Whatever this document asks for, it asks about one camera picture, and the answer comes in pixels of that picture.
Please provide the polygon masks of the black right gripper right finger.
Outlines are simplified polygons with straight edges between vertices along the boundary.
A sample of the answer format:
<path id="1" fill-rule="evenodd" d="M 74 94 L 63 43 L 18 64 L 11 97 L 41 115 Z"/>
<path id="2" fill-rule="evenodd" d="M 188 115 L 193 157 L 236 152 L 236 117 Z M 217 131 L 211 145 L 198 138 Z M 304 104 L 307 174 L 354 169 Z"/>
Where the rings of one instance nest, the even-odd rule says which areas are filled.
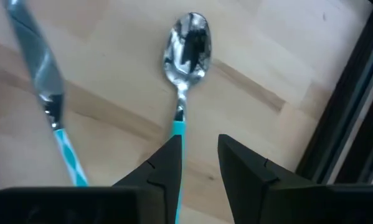
<path id="1" fill-rule="evenodd" d="M 220 173 L 235 224 L 259 224 L 271 185 L 310 181 L 259 155 L 227 134 L 219 135 Z"/>

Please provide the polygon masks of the teal-handled metal spoon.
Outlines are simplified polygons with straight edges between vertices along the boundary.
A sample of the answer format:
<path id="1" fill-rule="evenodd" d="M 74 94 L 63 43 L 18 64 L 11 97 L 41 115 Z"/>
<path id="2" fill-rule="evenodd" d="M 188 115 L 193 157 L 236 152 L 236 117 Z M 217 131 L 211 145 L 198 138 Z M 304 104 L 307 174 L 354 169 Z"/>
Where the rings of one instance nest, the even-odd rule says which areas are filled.
<path id="1" fill-rule="evenodd" d="M 171 136 L 181 136 L 181 166 L 186 160 L 187 92 L 207 73 L 211 60 L 211 35 L 207 19 L 188 12 L 171 27 L 163 52 L 163 70 L 177 90 Z"/>

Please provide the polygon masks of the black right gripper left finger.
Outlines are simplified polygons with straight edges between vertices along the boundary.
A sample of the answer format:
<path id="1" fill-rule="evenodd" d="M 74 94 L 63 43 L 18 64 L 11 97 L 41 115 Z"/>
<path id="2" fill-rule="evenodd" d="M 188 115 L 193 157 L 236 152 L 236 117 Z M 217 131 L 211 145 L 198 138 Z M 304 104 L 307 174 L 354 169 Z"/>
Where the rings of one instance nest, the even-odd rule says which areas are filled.
<path id="1" fill-rule="evenodd" d="M 178 224 L 182 137 L 175 135 L 151 157 L 114 184 L 126 189 L 125 224 Z"/>

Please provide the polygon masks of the black aluminium rig frame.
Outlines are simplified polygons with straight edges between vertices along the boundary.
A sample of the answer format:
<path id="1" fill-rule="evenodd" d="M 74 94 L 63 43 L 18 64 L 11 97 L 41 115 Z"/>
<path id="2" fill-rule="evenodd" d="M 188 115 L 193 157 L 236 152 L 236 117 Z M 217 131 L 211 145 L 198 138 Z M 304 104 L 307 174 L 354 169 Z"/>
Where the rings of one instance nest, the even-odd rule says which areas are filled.
<path id="1" fill-rule="evenodd" d="M 373 10 L 296 168 L 297 175 L 319 184 L 328 182 L 372 86 Z"/>

